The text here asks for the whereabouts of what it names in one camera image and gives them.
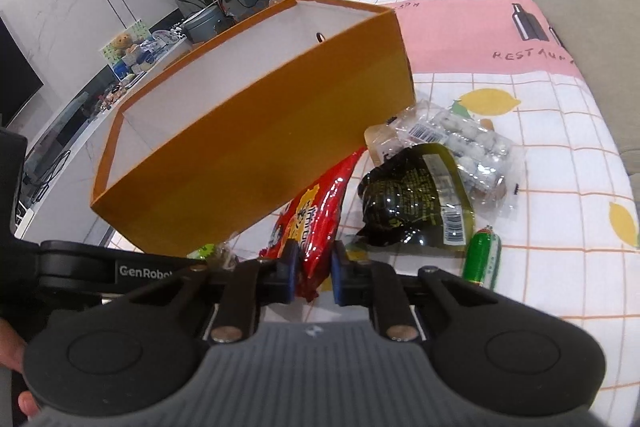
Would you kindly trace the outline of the person's left hand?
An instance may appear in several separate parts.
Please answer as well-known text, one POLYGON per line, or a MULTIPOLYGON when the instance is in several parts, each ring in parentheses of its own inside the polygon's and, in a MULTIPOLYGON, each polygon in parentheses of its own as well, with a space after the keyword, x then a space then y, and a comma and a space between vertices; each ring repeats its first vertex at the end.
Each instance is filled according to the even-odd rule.
MULTIPOLYGON (((6 321, 0 320, 0 360, 1 365, 19 374, 23 373, 23 359, 26 341, 15 332, 6 321)), ((39 412, 38 404, 30 391, 22 391, 17 397, 17 405, 28 418, 39 412)))

